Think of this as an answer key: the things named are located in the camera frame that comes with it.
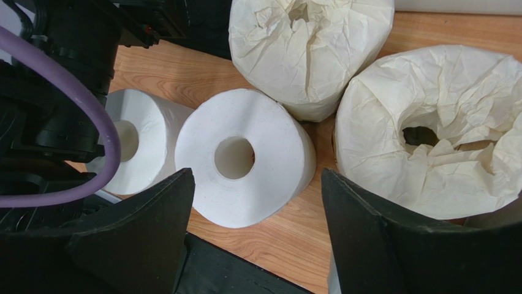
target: roll core hole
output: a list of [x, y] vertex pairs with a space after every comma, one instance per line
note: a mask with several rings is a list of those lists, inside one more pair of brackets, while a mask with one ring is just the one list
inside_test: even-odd
[[217, 146], [214, 154], [217, 171], [227, 179], [246, 176], [254, 166], [254, 161], [254, 148], [241, 136], [226, 138]]
[[117, 121], [114, 126], [121, 143], [121, 162], [127, 162], [138, 151], [140, 145], [138, 130], [130, 121]]
[[403, 129], [403, 134], [406, 144], [412, 146], [426, 144], [435, 147], [439, 142], [435, 132], [427, 127], [407, 127]]

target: black cable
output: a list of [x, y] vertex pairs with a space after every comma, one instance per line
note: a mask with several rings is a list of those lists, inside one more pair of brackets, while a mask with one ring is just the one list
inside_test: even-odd
[[36, 8], [34, 16], [34, 35], [43, 35], [45, 27], [47, 26], [47, 8], [41, 0], [33, 0], [34, 7]]
[[14, 0], [3, 0], [4, 3], [11, 8], [19, 17], [21, 23], [22, 23], [22, 30], [20, 32], [20, 37], [24, 40], [29, 40], [32, 37], [32, 21], [31, 19], [25, 14], [23, 10], [20, 9], [18, 5], [16, 5]]

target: wrinkled paper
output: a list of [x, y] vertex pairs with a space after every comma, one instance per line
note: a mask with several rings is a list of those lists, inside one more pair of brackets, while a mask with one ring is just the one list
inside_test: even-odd
[[348, 81], [374, 61], [393, 0], [234, 0], [232, 61], [299, 120], [331, 115]]
[[[348, 85], [336, 119], [340, 172], [435, 219], [488, 213], [522, 189], [522, 64], [437, 46], [379, 59]], [[407, 127], [439, 141], [410, 146]]]

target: wood grain tabletop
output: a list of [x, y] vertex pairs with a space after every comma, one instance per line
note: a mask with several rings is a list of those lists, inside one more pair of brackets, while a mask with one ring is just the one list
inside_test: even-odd
[[[379, 57], [439, 44], [475, 46], [522, 61], [522, 17], [396, 13]], [[111, 91], [137, 88], [192, 108], [223, 91], [253, 88], [231, 61], [164, 41], [148, 50], [121, 47], [115, 70]], [[189, 232], [314, 293], [328, 293], [331, 247], [320, 173], [336, 168], [334, 118], [303, 124], [316, 147], [316, 174], [280, 212], [248, 228], [227, 229], [192, 210]]]

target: unwrapped toilet paper roll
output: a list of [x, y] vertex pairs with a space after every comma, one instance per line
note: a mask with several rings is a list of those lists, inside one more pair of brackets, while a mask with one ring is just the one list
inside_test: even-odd
[[260, 92], [236, 89], [203, 103], [185, 122], [175, 151], [190, 167], [194, 208], [228, 228], [256, 224], [312, 179], [315, 151], [305, 130]]
[[[387, 56], [342, 98], [339, 171], [435, 219], [492, 212], [522, 189], [521, 112], [522, 64], [512, 56], [464, 46]], [[433, 130], [434, 147], [406, 144], [409, 127]]]
[[[104, 187], [120, 195], [139, 193], [176, 172], [174, 150], [181, 126], [193, 109], [134, 89], [107, 96], [105, 110], [121, 141], [121, 164]], [[86, 164], [98, 173], [105, 158]]]
[[229, 44], [241, 74], [299, 120], [322, 121], [373, 62], [393, 0], [234, 0]]

